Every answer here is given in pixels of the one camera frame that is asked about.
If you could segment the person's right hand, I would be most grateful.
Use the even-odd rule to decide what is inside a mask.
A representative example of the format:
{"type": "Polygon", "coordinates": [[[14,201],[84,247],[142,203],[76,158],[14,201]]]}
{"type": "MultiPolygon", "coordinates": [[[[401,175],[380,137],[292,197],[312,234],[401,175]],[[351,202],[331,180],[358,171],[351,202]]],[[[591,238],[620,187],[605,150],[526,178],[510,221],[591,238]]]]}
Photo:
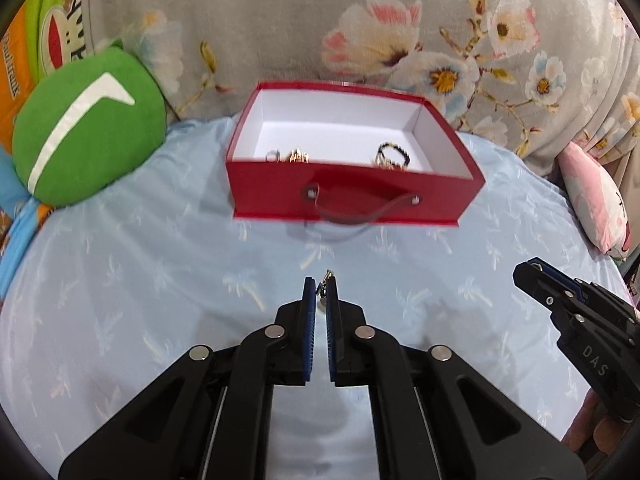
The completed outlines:
{"type": "Polygon", "coordinates": [[[620,422],[599,412],[601,400],[589,389],[582,407],[566,430],[561,442],[572,452],[577,452],[589,439],[606,456],[611,456],[631,428],[630,422],[620,422]]]}

